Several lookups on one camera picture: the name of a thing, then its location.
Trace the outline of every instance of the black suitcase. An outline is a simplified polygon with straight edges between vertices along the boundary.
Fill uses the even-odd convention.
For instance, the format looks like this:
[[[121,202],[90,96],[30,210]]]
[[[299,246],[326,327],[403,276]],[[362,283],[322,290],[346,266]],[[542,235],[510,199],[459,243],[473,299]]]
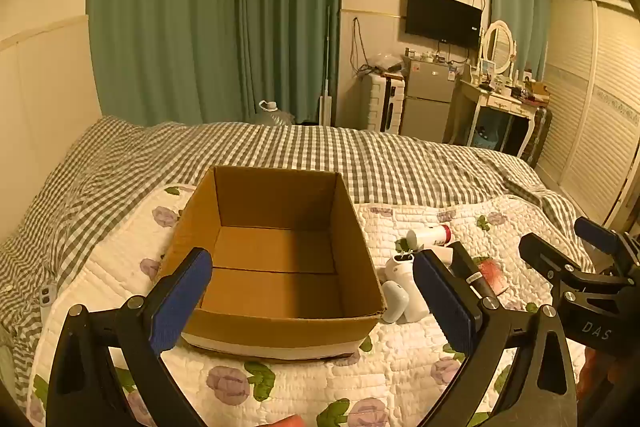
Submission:
[[[553,114],[549,108],[539,107],[536,111],[536,125],[533,128],[533,134],[520,157],[531,167],[535,167],[538,164],[540,153],[542,153],[542,148],[545,144],[546,135],[549,133],[549,126],[551,125],[552,118]],[[520,146],[522,145],[522,141],[527,135],[528,128],[529,120],[514,116],[511,132],[502,151],[513,156],[517,155],[518,150],[520,150]]]

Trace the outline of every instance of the television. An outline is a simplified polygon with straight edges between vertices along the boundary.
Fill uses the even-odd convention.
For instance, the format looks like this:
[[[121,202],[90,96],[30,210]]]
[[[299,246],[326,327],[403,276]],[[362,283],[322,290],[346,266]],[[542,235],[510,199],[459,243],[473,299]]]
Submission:
[[[478,48],[482,10],[455,0],[407,0],[404,31],[462,48]]]

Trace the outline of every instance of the vanity table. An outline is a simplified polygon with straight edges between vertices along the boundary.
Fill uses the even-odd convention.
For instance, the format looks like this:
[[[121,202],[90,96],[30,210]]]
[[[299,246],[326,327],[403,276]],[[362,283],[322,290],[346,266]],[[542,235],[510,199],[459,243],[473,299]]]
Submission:
[[[533,134],[533,129],[535,127],[535,117],[536,111],[538,108],[534,105],[526,105],[522,103],[521,100],[517,98],[513,98],[512,96],[504,96],[501,94],[497,94],[494,92],[488,92],[484,89],[480,89],[479,87],[473,86],[470,82],[466,80],[462,80],[460,82],[460,87],[458,91],[458,96],[461,100],[458,100],[456,103],[455,110],[455,120],[453,126],[453,134],[449,140],[450,144],[453,144],[458,133],[460,132],[460,126],[463,119],[463,106],[466,105],[465,100],[469,100],[472,103],[476,104],[476,108],[474,110],[473,120],[471,121],[470,131],[468,133],[468,138],[466,140],[466,146],[470,147],[474,138],[474,129],[476,128],[476,124],[478,123],[478,116],[480,115],[480,109],[483,107],[491,107],[495,110],[508,113],[509,122],[507,124],[507,130],[504,134],[504,139],[502,140],[500,151],[504,148],[504,144],[507,142],[509,138],[509,133],[511,132],[511,126],[513,124],[514,117],[526,118],[529,121],[529,126],[527,127],[527,134],[522,141],[522,145],[518,150],[518,158],[522,156],[522,153],[529,143],[529,139]]]

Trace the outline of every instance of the checkered blanket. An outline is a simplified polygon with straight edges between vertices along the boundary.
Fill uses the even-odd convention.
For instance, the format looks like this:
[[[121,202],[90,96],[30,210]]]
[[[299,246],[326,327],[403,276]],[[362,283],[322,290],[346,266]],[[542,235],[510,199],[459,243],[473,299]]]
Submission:
[[[338,171],[354,203],[437,208],[514,194],[575,244],[571,204],[523,161],[476,148],[351,129],[244,123],[145,128],[113,117],[88,129],[0,245],[0,324],[14,336],[24,407],[42,323],[41,286],[68,285],[92,248],[155,187],[196,185],[215,164]]]

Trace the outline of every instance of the brown box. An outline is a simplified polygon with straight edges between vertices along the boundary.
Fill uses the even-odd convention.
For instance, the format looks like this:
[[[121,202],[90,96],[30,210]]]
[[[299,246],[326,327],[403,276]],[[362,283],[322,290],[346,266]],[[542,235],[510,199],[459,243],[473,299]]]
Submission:
[[[182,336],[195,346],[301,360],[355,351],[385,311],[337,172],[212,168],[183,211],[159,275],[193,247],[213,275]]]

